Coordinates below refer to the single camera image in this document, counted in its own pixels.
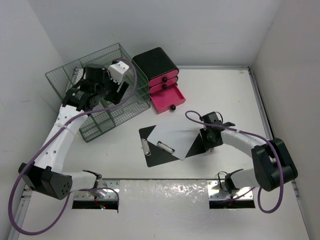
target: metal wire basket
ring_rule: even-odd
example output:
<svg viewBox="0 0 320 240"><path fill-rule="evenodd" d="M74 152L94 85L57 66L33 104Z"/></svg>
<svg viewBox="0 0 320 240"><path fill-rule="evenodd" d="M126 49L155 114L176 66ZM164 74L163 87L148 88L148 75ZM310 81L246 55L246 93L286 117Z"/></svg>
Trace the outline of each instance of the metal wire basket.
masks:
<svg viewBox="0 0 320 240"><path fill-rule="evenodd" d="M99 137L100 135L110 131L120 124L123 124L129 119L150 108L149 83L146 75L141 71L141 69L136 65L136 63L119 43L84 56L45 74L50 85L62 100L66 94L66 91L78 81L76 74L78 69L83 68L88 63L101 64L108 67L112 64L114 59L120 57L130 60L136 68L136 91L129 98L129 100L121 106L110 111L91 114L87 118L79 130L83 140L86 142ZM128 94L132 91L134 85L133 71L130 70L123 80L129 83L129 87L122 99L128 96ZM112 103L103 99L94 109L107 108L112 105Z"/></svg>

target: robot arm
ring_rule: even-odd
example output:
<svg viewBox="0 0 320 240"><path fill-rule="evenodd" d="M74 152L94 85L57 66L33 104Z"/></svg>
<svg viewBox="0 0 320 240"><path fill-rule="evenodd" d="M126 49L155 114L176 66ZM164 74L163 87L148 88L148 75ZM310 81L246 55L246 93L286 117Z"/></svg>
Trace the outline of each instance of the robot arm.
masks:
<svg viewBox="0 0 320 240"><path fill-rule="evenodd" d="M215 112L208 113L201 119L207 124L234 126L231 122L222 123ZM270 192L280 186L279 169L273 161L275 156L270 147L260 138L217 127L204 127L200 133L206 150L227 144L252 158L253 168L239 169L225 176L224 185L230 194L243 187L262 187ZM270 142L279 156L284 183L297 178L298 171L285 143L279 138Z"/></svg>
<svg viewBox="0 0 320 240"><path fill-rule="evenodd" d="M97 173L85 170L62 172L75 134L88 115L76 118L68 126L65 126L65 123L78 114L91 111L102 98L118 104L129 86L124 81L120 87L128 69L129 66L122 61L110 65L108 70L103 65L93 63L86 65L82 78L66 92L58 117L45 143L61 128L65 130L36 158L34 165L22 177L29 188L61 200L69 192L95 187L96 181L101 178ZM19 173L25 166L25 163L21 164Z"/></svg>

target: white paper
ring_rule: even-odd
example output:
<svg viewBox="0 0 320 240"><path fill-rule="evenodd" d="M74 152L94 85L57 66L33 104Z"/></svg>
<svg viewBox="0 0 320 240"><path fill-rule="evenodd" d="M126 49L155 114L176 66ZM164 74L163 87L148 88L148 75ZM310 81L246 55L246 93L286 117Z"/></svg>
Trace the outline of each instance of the white paper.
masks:
<svg viewBox="0 0 320 240"><path fill-rule="evenodd" d="M182 118L179 121L164 122L156 125L147 140L155 146L157 146L158 142L162 142L174 149L173 156L183 160L195 142L199 131L198 124Z"/></svg>

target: clipboard clip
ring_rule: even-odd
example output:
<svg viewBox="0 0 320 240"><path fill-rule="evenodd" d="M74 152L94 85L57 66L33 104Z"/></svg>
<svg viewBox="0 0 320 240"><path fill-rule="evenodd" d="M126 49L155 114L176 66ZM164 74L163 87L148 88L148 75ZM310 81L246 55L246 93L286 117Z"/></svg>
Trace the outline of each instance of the clipboard clip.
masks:
<svg viewBox="0 0 320 240"><path fill-rule="evenodd" d="M151 152L150 152L150 148L149 148L149 144L148 144L147 139L141 138L141 144L142 144L142 149L143 149L144 155L150 156Z"/></svg>
<svg viewBox="0 0 320 240"><path fill-rule="evenodd" d="M173 154L175 152L175 150L171 147L169 147L168 145L162 143L161 141L158 141L157 144L156 144L159 148L167 151L168 153L170 154Z"/></svg>

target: white table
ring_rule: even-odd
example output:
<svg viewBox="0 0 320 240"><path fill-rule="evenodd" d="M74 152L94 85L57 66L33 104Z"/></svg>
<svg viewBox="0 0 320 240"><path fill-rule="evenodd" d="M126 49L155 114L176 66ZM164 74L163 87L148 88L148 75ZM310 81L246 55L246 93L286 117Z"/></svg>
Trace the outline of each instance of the white table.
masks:
<svg viewBox="0 0 320 240"><path fill-rule="evenodd" d="M237 128L266 136L246 69L182 69L178 87L186 102L175 112L158 115L151 106L89 143L78 134L63 167L64 172L88 169L108 179L171 180L122 180L118 214L115 210L71 209L72 195L56 226L39 236L20 235L19 240L308 239L291 183L285 185L282 205L273 214L263 214L258 208L209 209L205 179L215 179L219 171L252 167L251 159L231 146L147 167L138 130L164 121L179 121L187 110L203 115L219 111ZM273 207L278 193L278 189L264 192L263 206ZM43 229L56 218L63 204L34 192L23 228Z"/></svg>

